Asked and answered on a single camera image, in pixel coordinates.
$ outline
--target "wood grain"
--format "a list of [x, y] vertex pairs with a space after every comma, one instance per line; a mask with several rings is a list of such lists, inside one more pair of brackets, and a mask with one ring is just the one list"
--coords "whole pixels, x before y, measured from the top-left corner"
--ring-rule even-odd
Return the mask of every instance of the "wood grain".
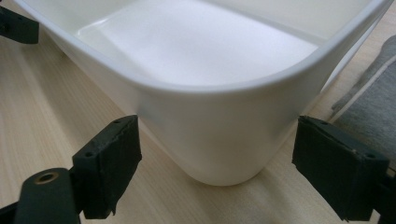
[[[21, 12], [9, 1], [4, 7]], [[327, 119], [382, 44], [396, 34], [396, 4], [309, 115]], [[0, 207], [18, 200], [21, 183], [71, 156], [111, 120], [124, 116], [41, 31], [28, 46], [0, 38]], [[294, 134], [257, 176], [211, 187], [186, 176], [145, 134], [143, 160], [117, 214], [83, 223], [344, 223], [291, 164]], [[376, 223], [374, 213], [370, 223]]]

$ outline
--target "clamp jaw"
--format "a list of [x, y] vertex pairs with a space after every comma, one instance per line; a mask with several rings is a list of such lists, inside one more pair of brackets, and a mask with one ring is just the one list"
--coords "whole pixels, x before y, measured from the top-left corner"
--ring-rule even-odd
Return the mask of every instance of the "clamp jaw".
[[292, 162], [343, 220], [396, 223], [396, 177], [389, 159], [319, 119], [299, 118]]
[[70, 169], [53, 168], [27, 178], [20, 200], [0, 209], [0, 223], [76, 224], [107, 218], [142, 160], [137, 116], [116, 119], [73, 156]]

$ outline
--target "light wooden surface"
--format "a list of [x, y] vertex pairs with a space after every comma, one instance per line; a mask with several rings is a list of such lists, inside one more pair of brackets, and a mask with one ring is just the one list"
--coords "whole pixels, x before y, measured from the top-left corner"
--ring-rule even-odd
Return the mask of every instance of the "light wooden surface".
[[[21, 12], [15, 4], [3, 7]], [[311, 116], [326, 119], [396, 35], [396, 4], [322, 95]], [[0, 37], [0, 207], [19, 198], [21, 183], [71, 157], [111, 120], [125, 116], [41, 32], [38, 45]], [[107, 220], [83, 223], [343, 223], [291, 164], [294, 134], [257, 176], [233, 187], [211, 187], [186, 176], [141, 133], [143, 160]], [[371, 223], [376, 223], [374, 213]]]

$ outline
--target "white bathtub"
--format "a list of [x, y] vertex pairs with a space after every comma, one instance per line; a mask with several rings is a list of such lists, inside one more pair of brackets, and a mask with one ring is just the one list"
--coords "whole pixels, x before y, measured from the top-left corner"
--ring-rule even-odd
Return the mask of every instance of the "white bathtub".
[[15, 1], [181, 169], [219, 186], [264, 167], [392, 3]]

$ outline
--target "bathtub rim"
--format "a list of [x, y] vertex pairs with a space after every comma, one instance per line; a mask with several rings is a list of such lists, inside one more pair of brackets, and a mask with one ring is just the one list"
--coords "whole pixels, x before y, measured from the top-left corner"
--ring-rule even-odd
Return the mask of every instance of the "bathtub rim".
[[[258, 88], [264, 88], [266, 86], [273, 86], [282, 81], [289, 80], [292, 78], [296, 78], [297, 76], [301, 76], [305, 71], [309, 71], [318, 65], [320, 61], [323, 61], [326, 56], [331, 54], [333, 50], [336, 49], [337, 46], [341, 45], [350, 35], [353, 35], [354, 32], [359, 30], [360, 25], [364, 25], [365, 28], [361, 29], [360, 35], [355, 36], [355, 40], [350, 48], [353, 48], [354, 44], [359, 42], [361, 36], [370, 29], [372, 24], [375, 24], [376, 21], [379, 21], [382, 16], [389, 9], [393, 0], [373, 0], [367, 6], [359, 12], [359, 14], [354, 17], [351, 21], [346, 23], [344, 27], [342, 27], [337, 33], [335, 33], [328, 40], [324, 41], [324, 43], [318, 47], [314, 52], [310, 55], [302, 59], [300, 62], [290, 66], [280, 72], [274, 73], [272, 75], [251, 79], [248, 81], [238, 82], [238, 83], [230, 83], [230, 84], [222, 84], [222, 85], [213, 85], [213, 86], [192, 86], [192, 85], [180, 85], [173, 84], [168, 82], [163, 82], [155, 78], [145, 77], [142, 75], [134, 75], [133, 78], [130, 78], [131, 74], [125, 66], [116, 62], [115, 60], [107, 57], [102, 54], [100, 51], [90, 47], [85, 44], [83, 41], [79, 40], [73, 33], [69, 33], [66, 30], [62, 29], [60, 26], [55, 24], [52, 21], [47, 20], [47, 18], [42, 15], [39, 11], [35, 10], [24, 0], [14, 0], [24, 11], [29, 13], [32, 17], [38, 20], [40, 23], [44, 25], [46, 29], [49, 29], [55, 35], [60, 37], [62, 41], [71, 45], [73, 48], [80, 50], [84, 56], [91, 58], [95, 62], [104, 65], [111, 72], [117, 74], [119, 78], [123, 81], [127, 81], [138, 89], [146, 89], [152, 91], [161, 91], [168, 93], [187, 93], [187, 94], [224, 94], [224, 93], [235, 93], [239, 91], [251, 91]], [[345, 55], [341, 55], [340, 59], [337, 60], [339, 63]], [[327, 83], [329, 78], [334, 78], [336, 76], [331, 76], [331, 72], [325, 78], [325, 82], [322, 83], [324, 86]]]

